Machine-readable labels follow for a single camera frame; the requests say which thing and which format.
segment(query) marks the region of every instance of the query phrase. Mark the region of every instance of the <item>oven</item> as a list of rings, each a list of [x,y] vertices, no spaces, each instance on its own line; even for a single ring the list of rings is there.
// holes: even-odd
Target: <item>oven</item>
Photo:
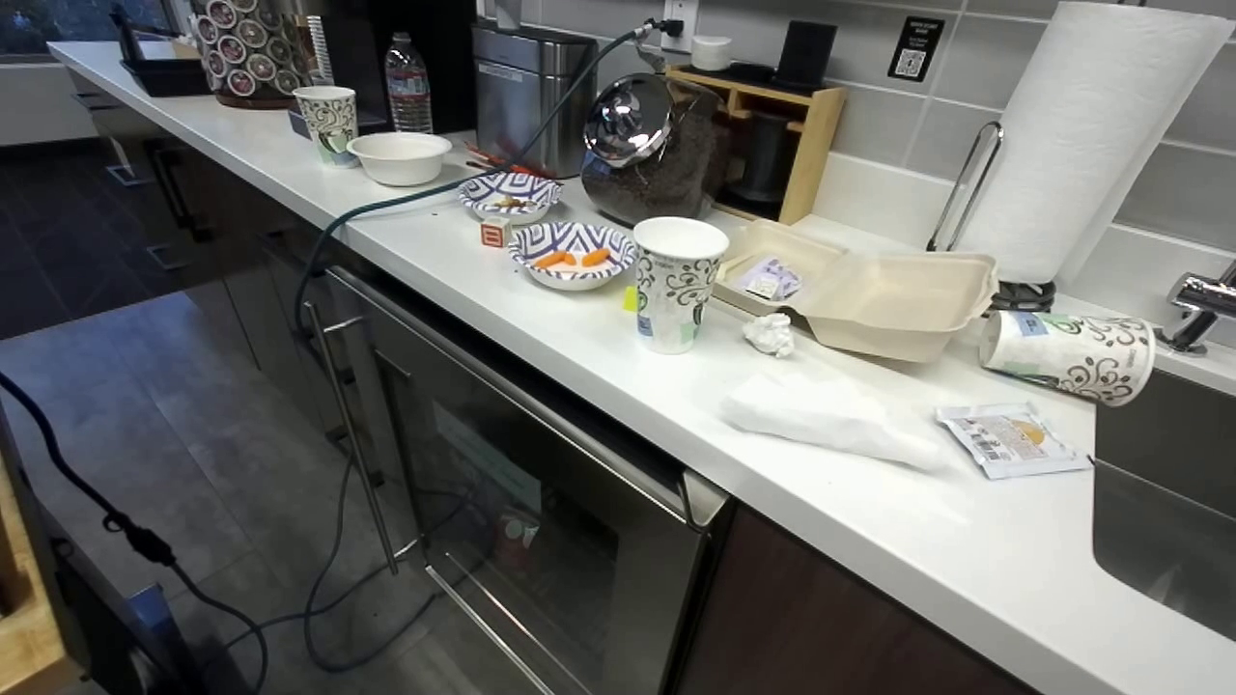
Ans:
[[[726,494],[413,290],[338,265],[329,290],[354,460],[403,487],[374,507],[385,558],[537,689],[667,689]]]

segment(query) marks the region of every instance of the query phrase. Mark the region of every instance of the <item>bottle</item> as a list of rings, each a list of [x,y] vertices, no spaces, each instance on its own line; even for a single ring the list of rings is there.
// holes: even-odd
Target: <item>bottle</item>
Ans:
[[[431,91],[408,30],[394,30],[385,50],[385,101],[394,131],[431,131]]]

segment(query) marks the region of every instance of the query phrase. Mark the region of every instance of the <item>oven handle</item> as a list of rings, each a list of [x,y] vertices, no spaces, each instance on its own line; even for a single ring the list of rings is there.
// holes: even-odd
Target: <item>oven handle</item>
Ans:
[[[449,364],[457,364],[462,373],[480,377],[481,384],[490,384],[497,398],[506,398],[508,404],[517,404],[524,418],[534,418],[537,423],[546,423],[547,432],[557,432],[559,438],[575,442],[586,460],[593,460],[606,473],[615,473],[623,487],[631,487],[634,494],[642,494],[643,503],[651,503],[658,508],[664,508],[667,516],[674,516],[678,525],[692,530],[705,530],[721,507],[728,503],[719,487],[710,487],[705,480],[699,480],[695,472],[682,472],[678,490],[658,482],[651,473],[637,472],[631,460],[615,455],[606,442],[598,442],[592,432],[583,432],[580,423],[571,423],[566,418],[559,418],[557,410],[547,410],[546,401],[537,401],[534,393],[524,393],[517,383],[502,377],[497,371],[490,371],[488,364],[480,364],[472,350],[462,350],[457,339],[440,337],[437,328],[430,328],[425,321],[418,321],[413,312],[405,312],[403,303],[394,303],[390,297],[381,297],[377,290],[362,284],[360,278],[351,278],[349,269],[329,269],[332,280],[338,280],[338,290],[349,290],[351,297],[360,297],[367,310],[381,312],[385,321],[394,321],[403,330],[413,330],[413,339],[430,343],[437,355],[444,355]]]
[[[320,323],[320,312],[315,312],[313,299],[306,299],[301,310],[306,310],[307,328],[313,328],[313,337],[315,337],[320,364],[325,364],[332,398],[334,398],[338,418],[345,418],[345,432],[349,432],[349,446],[351,446],[349,463],[351,463],[351,472],[354,472],[354,480],[360,480],[362,503],[371,507],[371,521],[374,521],[374,532],[377,532],[377,543],[381,543],[381,563],[385,563],[385,571],[394,575],[394,571],[399,571],[399,552],[394,552],[394,541],[390,541],[390,530],[385,530],[385,514],[381,514],[381,507],[377,507],[377,490],[374,490],[371,472],[367,472],[367,463],[362,463],[362,438],[360,438],[354,418],[351,418],[351,410],[349,410],[349,393],[345,393],[345,383],[338,383],[334,350],[332,350],[332,343],[329,343],[332,337],[362,323],[362,317],[349,317],[349,321],[338,321],[338,323]]]

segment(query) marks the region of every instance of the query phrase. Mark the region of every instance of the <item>wall outlet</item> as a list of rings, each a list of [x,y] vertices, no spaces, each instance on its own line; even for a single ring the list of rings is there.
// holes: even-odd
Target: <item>wall outlet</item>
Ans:
[[[895,82],[924,82],[931,55],[938,46],[943,19],[909,15],[892,50],[889,75]]]
[[[678,19],[682,36],[678,38],[662,36],[662,50],[692,55],[695,15],[699,15],[699,0],[664,0],[662,19]]]

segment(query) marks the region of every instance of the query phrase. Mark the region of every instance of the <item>floor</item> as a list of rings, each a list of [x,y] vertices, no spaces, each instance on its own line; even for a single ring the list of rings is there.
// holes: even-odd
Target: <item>floor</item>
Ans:
[[[186,284],[145,253],[176,235],[161,199],[109,166],[104,141],[0,148],[0,339]]]
[[[345,460],[252,368],[221,284],[0,339],[0,368],[44,401],[67,460],[136,521],[161,530],[204,590],[260,622],[306,606],[329,552]],[[180,626],[216,639],[238,631],[233,617],[197,606],[172,575],[145,566],[109,536],[99,514],[49,472],[32,422],[11,401],[5,410],[37,496],[121,594],[161,583]],[[345,516],[345,552],[325,594],[345,590],[377,558],[354,487]],[[313,622],[320,653],[362,656],[430,594],[413,563],[377,575]],[[452,602],[431,602],[377,660],[338,675],[307,664],[301,622],[266,631],[269,695],[520,689],[517,670]],[[233,656],[238,670],[256,670],[252,639]]]

